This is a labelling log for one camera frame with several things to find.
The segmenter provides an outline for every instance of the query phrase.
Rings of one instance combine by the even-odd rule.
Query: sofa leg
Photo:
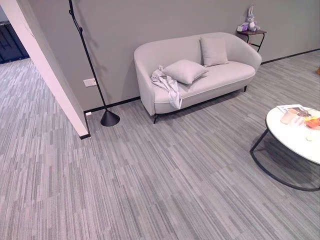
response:
[[[153,121],[153,124],[155,124],[155,123],[156,123],[157,118],[158,118],[158,114],[155,114],[155,115],[154,115],[154,121]]]

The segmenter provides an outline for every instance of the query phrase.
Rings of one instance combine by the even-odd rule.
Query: sofa cushion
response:
[[[195,80],[191,85],[178,83],[180,93],[182,95],[182,105],[184,105],[184,100],[187,98],[213,89],[221,88],[222,86],[227,86],[239,81],[250,79],[256,73],[252,66],[236,61],[230,61],[228,64],[210,66],[207,67],[207,69],[209,71]],[[153,88],[155,93],[155,105],[168,104],[168,92],[155,85]]]
[[[192,84],[194,80],[208,72],[204,66],[190,60],[179,60],[170,64],[163,72],[183,84]]]
[[[201,37],[200,42],[205,67],[228,63],[226,42],[222,37]]]

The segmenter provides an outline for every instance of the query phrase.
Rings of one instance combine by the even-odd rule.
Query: sofa armrest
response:
[[[156,113],[154,86],[142,62],[138,60],[136,53],[134,54],[134,64],[135,64],[135,70],[136,70],[136,77],[139,85],[141,101],[145,109],[147,110],[147,112],[150,114],[150,116],[152,116]]]
[[[232,37],[232,44],[227,49],[228,60],[250,65],[257,72],[262,62],[261,55],[242,39]]]

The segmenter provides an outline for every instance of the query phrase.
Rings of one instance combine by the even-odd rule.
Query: gray striped carpet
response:
[[[140,100],[80,140],[30,59],[0,65],[1,240],[318,240],[320,191],[249,149],[276,105],[320,108],[320,51],[265,64],[239,90],[157,124]],[[256,157],[299,186],[320,167],[267,135]]]

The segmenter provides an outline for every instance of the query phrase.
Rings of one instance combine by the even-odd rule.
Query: small wooden side table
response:
[[[248,43],[249,42],[249,38],[251,35],[258,35],[258,34],[263,34],[263,37],[262,37],[262,40],[260,42],[260,44],[255,44],[255,43],[251,43],[251,45],[253,46],[256,46],[258,47],[258,50],[257,52],[259,52],[260,48],[261,48],[261,45],[262,45],[262,42],[264,41],[265,39],[265,34],[267,33],[266,31],[263,31],[263,30],[257,30],[257,31],[237,31],[238,34],[241,34],[241,35],[245,35],[247,37],[247,40],[246,42]]]

